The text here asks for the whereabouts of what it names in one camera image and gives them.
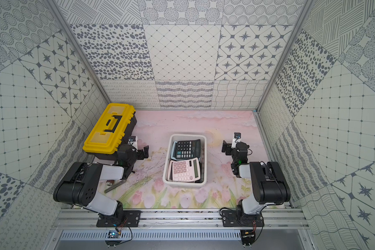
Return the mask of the small black calculator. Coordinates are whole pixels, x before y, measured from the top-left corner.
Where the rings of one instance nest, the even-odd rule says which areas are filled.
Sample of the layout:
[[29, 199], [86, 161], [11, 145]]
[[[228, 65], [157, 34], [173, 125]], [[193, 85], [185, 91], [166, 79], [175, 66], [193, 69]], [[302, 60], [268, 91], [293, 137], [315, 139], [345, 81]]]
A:
[[190, 160], [201, 158], [201, 140], [174, 141], [171, 149], [172, 160]]

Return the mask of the white plastic storage box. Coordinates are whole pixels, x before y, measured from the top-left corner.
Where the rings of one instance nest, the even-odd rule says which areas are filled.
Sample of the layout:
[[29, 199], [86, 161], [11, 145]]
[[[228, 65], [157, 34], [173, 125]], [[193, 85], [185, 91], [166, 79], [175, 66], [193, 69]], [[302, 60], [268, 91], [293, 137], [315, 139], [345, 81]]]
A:
[[[201, 158], [199, 159], [200, 162], [200, 170], [201, 170], [201, 178], [199, 181], [196, 182], [173, 182], [168, 180], [168, 167], [170, 164], [171, 159], [171, 149], [173, 146], [174, 141], [193, 141], [193, 140], [201, 140]], [[190, 187], [190, 188], [201, 188], [207, 182], [207, 138], [203, 135], [199, 134], [173, 134], [170, 137], [168, 151], [166, 154], [166, 161], [164, 165], [164, 172], [163, 172], [163, 181], [165, 184], [173, 185], [173, 186], [180, 186], [180, 187]]]

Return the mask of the pink calculator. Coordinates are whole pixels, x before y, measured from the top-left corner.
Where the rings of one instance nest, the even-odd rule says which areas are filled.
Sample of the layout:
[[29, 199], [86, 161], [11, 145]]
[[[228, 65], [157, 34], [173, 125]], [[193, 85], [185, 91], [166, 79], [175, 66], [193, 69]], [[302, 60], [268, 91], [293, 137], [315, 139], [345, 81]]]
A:
[[189, 160], [171, 160], [168, 167], [168, 180], [173, 182], [196, 182], [201, 178], [198, 158]]

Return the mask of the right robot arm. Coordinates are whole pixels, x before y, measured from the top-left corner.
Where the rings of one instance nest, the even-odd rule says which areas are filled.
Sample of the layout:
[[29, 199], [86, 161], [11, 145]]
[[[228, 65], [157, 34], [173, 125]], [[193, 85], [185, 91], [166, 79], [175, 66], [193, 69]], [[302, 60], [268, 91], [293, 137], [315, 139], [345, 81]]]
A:
[[257, 216], [269, 205], [282, 205], [291, 199], [291, 191], [276, 161], [248, 160], [250, 146], [239, 139], [223, 141], [221, 151], [232, 157], [231, 170], [237, 178], [250, 179], [252, 195], [238, 202], [236, 214]]

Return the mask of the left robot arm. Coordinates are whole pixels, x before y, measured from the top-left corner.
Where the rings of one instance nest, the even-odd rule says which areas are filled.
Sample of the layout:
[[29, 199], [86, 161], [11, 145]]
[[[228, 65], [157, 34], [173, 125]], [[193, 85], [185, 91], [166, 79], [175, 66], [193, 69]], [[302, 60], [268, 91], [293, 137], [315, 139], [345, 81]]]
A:
[[97, 190], [99, 183], [109, 180], [118, 180], [122, 183], [127, 180], [133, 172], [135, 162], [149, 157], [149, 148], [147, 145], [139, 150], [134, 145], [121, 145], [113, 165], [73, 163], [55, 188], [54, 201], [77, 205], [101, 216], [122, 219], [124, 217], [122, 203], [100, 193]]

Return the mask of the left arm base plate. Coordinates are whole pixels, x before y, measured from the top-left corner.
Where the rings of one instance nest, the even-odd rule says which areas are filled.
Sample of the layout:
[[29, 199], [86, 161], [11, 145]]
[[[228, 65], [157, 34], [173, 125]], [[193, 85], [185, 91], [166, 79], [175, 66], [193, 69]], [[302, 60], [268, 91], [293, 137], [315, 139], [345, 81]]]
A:
[[115, 228], [119, 226], [136, 228], [139, 225], [141, 213], [141, 210], [123, 210], [116, 211], [112, 216], [99, 214], [96, 226], [98, 228]]

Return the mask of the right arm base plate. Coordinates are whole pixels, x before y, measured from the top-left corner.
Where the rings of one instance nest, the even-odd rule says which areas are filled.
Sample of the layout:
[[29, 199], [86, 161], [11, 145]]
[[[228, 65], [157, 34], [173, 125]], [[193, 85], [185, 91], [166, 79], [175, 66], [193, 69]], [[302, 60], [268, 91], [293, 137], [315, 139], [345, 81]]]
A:
[[247, 215], [231, 209], [221, 209], [219, 211], [224, 227], [263, 227], [264, 219], [261, 214]]

